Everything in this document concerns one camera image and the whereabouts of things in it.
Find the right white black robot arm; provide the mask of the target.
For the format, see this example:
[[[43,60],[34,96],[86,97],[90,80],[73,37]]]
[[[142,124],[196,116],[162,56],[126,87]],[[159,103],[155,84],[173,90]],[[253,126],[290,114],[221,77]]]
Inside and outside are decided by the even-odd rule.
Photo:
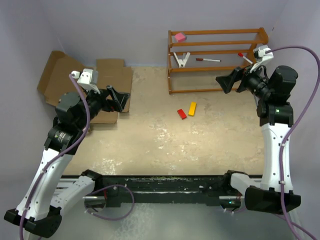
[[[256,112],[264,141],[261,182],[254,182],[244,172],[229,170],[222,190],[228,196],[240,192],[248,210],[283,215],[301,204],[301,196],[294,194],[291,181],[290,139],[286,136],[294,125],[288,99],[298,73],[285,65],[278,66],[270,78],[261,76],[265,71],[265,66],[256,70],[236,67],[229,75],[216,77],[225,94],[240,82],[236,92],[249,91],[257,98]]]

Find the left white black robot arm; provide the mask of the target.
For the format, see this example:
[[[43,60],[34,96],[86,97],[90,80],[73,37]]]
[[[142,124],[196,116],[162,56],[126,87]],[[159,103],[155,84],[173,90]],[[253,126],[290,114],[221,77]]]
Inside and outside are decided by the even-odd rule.
[[[60,97],[34,179],[21,203],[4,215],[7,222],[19,227],[20,239],[50,238],[59,228],[63,215],[78,200],[87,194],[101,194],[102,175],[86,170],[71,186],[54,195],[63,172],[89,130],[91,120],[100,111],[121,113],[129,98],[129,93],[117,92],[110,85],[98,92],[68,92]]]

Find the brown cardboard box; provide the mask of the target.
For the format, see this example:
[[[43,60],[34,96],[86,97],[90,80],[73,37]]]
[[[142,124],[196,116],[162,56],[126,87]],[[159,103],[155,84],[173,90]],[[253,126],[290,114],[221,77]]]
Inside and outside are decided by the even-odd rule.
[[[72,71],[85,69],[80,61],[68,56],[62,51],[51,52],[39,80],[37,90],[44,95],[47,104],[57,106],[60,97],[76,89],[69,79]],[[96,60],[98,72],[97,86],[104,89],[110,85],[117,92],[130,93],[132,90],[133,70],[125,66],[125,61],[119,58],[105,58]]]

